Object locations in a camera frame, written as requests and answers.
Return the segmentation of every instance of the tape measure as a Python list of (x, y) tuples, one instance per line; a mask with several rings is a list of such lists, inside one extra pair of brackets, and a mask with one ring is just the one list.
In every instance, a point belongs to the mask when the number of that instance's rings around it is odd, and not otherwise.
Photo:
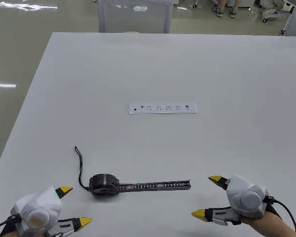
[(190, 180), (120, 184), (119, 180), (112, 174), (96, 174), (89, 179), (89, 190), (95, 196), (125, 192), (187, 190), (190, 188)]

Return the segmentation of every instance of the table surface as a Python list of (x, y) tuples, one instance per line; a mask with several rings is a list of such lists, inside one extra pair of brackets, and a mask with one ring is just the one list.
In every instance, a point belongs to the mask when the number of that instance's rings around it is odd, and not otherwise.
[[(128, 115), (129, 102), (196, 102), (195, 115)], [(188, 191), (97, 199), (78, 185), (191, 179)], [(207, 177), (266, 185), (296, 218), (296, 38), (54, 33), (0, 159), (0, 222), (21, 197), (74, 186), (74, 236), (258, 236), (190, 213), (228, 206)], [(281, 207), (284, 220), (291, 220)]]

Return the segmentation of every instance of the hand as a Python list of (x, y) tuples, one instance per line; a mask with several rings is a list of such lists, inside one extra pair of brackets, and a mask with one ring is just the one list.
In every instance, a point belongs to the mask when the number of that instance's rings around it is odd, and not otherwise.
[(17, 231), (5, 234), (3, 237), (19, 237)]
[(277, 215), (268, 211), (261, 219), (242, 217), (241, 221), (265, 237), (296, 237), (295, 231), (289, 228)]

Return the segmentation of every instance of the white power strip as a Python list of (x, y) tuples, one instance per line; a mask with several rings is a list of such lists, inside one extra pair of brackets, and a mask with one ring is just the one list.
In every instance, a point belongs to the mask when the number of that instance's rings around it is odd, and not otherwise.
[(130, 115), (140, 114), (196, 114), (195, 103), (129, 103)]

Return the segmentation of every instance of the floor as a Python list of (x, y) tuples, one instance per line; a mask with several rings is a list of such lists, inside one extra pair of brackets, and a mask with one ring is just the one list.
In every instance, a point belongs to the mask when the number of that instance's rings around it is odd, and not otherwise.
[[(180, 0), (171, 33), (278, 35), (286, 21), (262, 24), (256, 7), (217, 18), (209, 0), (200, 2), (192, 9)], [(0, 156), (52, 32), (98, 32), (96, 8), (92, 0), (0, 0)]]

